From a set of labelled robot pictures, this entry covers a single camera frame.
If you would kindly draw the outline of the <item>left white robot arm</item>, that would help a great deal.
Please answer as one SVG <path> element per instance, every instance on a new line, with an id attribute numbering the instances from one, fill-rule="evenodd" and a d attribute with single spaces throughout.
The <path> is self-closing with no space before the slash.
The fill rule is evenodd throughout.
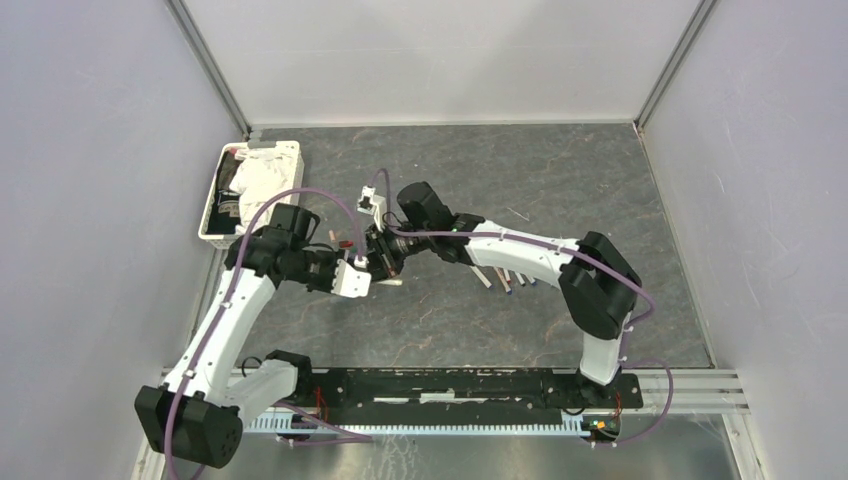
<path id="1" fill-rule="evenodd" d="M 407 228 L 393 232 L 372 225 L 365 232 L 365 262 L 356 266 L 344 251 L 312 244 L 319 222 L 307 209 L 277 204 L 268 225 L 237 240 L 221 289 L 183 357 L 159 386 L 140 389 L 135 411 L 151 448 L 165 455 L 168 467 L 177 459 L 224 467 L 244 429 L 266 409 L 280 400 L 297 408 L 316 399 L 312 362 L 301 354 L 274 350 L 254 372 L 229 381 L 248 333 L 281 283 L 362 297 L 371 284 L 397 276 L 407 257 L 429 247 Z"/>

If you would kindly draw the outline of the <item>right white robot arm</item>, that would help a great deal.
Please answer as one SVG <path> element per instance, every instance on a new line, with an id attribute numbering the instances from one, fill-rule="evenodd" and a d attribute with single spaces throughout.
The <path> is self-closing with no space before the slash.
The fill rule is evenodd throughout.
<path id="1" fill-rule="evenodd" d="M 397 276 L 405 259 L 429 250 L 441 260 L 469 267 L 512 271 L 557 288 L 572 320 L 583 333 L 577 382 L 580 400 L 602 408 L 618 393 L 624 329 L 641 281 L 611 241 L 590 231 L 561 239 L 503 227 L 474 214 L 455 214 L 427 182 L 397 195 L 406 220 L 398 230 L 372 227 L 365 247 L 353 259 L 322 250 L 308 265 L 309 287 L 337 296 L 367 295 L 371 284 Z"/>

